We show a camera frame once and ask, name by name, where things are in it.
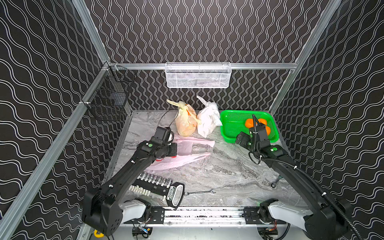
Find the pink plastic bag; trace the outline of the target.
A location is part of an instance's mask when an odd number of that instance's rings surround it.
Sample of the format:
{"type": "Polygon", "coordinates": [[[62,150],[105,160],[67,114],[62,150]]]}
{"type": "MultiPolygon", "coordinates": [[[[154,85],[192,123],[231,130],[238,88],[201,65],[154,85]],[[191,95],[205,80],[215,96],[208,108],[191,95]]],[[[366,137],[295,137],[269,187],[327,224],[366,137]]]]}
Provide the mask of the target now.
{"type": "Polygon", "coordinates": [[[175,135],[174,143],[177,144],[177,155],[175,157],[165,157],[159,161],[156,160],[147,168],[147,171],[165,171],[205,160],[212,154],[216,142],[175,135]]]}

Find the yellow plastic bag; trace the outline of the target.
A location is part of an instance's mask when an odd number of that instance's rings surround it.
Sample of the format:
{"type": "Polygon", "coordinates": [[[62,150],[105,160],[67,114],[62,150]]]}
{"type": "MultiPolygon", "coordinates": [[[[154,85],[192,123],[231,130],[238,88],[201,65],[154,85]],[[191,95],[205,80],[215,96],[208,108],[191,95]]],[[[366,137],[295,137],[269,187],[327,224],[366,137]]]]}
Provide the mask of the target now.
{"type": "Polygon", "coordinates": [[[170,105],[178,107],[178,115],[175,118],[178,134],[183,137],[191,136],[201,121],[197,118],[197,114],[191,105],[185,102],[173,102],[167,100],[170,105]]]}

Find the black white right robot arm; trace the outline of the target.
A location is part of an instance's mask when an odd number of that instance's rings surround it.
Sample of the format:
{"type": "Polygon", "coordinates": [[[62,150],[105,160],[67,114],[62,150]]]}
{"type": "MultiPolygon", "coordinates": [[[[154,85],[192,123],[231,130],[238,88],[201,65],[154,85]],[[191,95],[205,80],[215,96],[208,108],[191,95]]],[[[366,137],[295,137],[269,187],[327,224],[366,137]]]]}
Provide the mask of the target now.
{"type": "Polygon", "coordinates": [[[260,203],[257,212],[261,222],[284,221],[302,229],[311,240],[337,240],[346,233],[353,233],[359,240],[363,238],[351,220],[351,204],[326,192],[283,147],[271,145],[267,126],[255,115],[247,128],[247,133],[237,135],[236,144],[249,151],[254,164],[265,163],[279,173],[308,205],[302,209],[274,198],[266,200],[260,203]]]}

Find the white plastic bag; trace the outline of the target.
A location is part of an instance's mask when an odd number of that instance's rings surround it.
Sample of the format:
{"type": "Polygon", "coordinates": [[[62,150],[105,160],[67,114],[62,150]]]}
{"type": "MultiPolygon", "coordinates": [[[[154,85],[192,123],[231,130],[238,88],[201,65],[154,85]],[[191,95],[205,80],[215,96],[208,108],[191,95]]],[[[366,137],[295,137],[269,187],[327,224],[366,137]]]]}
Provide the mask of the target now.
{"type": "Polygon", "coordinates": [[[201,122],[198,124],[198,134],[203,138],[207,138],[216,127],[223,124],[220,119],[218,105],[215,102],[206,101],[200,96],[197,96],[197,98],[205,106],[197,115],[198,120],[201,122]]]}

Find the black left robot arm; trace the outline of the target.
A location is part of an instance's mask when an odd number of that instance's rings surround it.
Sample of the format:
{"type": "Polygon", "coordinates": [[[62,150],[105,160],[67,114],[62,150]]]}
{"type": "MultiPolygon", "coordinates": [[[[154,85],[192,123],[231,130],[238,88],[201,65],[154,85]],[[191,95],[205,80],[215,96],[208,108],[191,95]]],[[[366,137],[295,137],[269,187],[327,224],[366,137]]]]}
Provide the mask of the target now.
{"type": "Polygon", "coordinates": [[[139,143],[129,162],[110,180],[85,193],[82,222],[107,237],[111,236],[124,222],[124,210],[120,203],[137,177],[155,160],[177,155],[177,144],[173,139],[170,127],[157,127],[149,141],[139,143]]]}

